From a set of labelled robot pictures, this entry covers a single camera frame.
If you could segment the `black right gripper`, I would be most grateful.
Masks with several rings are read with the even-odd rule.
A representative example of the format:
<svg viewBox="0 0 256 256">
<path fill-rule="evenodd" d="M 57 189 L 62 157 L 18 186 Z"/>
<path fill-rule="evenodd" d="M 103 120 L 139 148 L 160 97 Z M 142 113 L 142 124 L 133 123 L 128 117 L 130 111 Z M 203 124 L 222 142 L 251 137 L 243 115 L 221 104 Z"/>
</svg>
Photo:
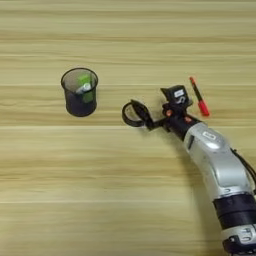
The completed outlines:
<svg viewBox="0 0 256 256">
<path fill-rule="evenodd" d="M 168 131 L 172 131 L 179 139 L 184 140 L 188 130 L 201 123 L 201 120 L 187 113 L 187 108 L 194 104 L 192 98 L 189 98 L 188 105 L 172 105 L 163 104 L 162 113 L 165 119 L 154 121 L 150 115 L 148 108 L 135 100 L 131 101 L 132 108 L 139 120 L 132 120 L 133 127 L 145 126 L 148 130 L 154 130 L 159 127 L 165 127 Z"/>
</svg>

